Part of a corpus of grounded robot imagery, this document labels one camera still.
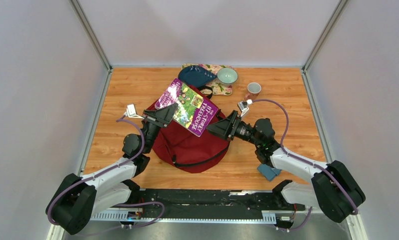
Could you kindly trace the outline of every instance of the ceramic bowl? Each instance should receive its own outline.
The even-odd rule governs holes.
[[[238,80],[238,73],[232,68],[224,67],[217,72],[217,78],[223,85],[229,86]]]

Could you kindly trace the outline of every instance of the book cover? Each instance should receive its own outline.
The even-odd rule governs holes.
[[[155,103],[155,108],[162,109],[174,103],[179,107],[173,120],[198,137],[206,131],[218,110],[208,98],[202,97],[177,78]]]

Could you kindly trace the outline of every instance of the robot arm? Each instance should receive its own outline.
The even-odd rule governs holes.
[[[136,115],[136,111],[133,113],[135,108],[129,105],[129,117],[143,118],[142,136],[131,133],[124,138],[124,155],[117,162],[81,177],[73,173],[67,175],[46,207],[46,214],[54,224],[73,235],[86,226],[91,216],[127,202],[131,197],[131,187],[136,185],[130,179],[147,167],[150,158],[144,154],[151,152],[160,129],[170,124],[177,107],[175,103],[159,110],[144,110],[141,117]]]
[[[332,221],[340,223],[354,208],[361,205],[365,194],[344,164],[315,161],[299,156],[281,146],[275,140],[275,131],[269,118],[258,119],[254,127],[242,121],[252,101],[238,103],[241,114],[233,111],[227,118],[207,126],[207,130],[222,139],[232,141],[234,137],[255,145],[255,155],[262,164],[288,171],[304,179],[311,185],[298,184],[285,180],[273,189],[281,199],[290,204],[303,204],[318,207]],[[336,181],[345,193],[335,184]]]

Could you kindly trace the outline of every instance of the floral placemat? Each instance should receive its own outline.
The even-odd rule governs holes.
[[[198,65],[200,67],[203,67],[215,75],[217,75],[217,72],[222,68],[232,68],[228,65],[185,63],[182,65],[182,69],[192,65]],[[229,96],[232,94],[233,91],[232,85],[223,85],[222,82],[220,82],[217,78],[207,83],[206,86],[213,89],[213,95]]]

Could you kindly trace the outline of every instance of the white wall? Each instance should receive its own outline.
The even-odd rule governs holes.
[[[301,66],[339,0],[80,0],[113,65]]]
[[[66,0],[0,0],[0,239],[42,240],[106,71]]]
[[[399,240],[399,0],[350,1],[309,75],[369,239]]]

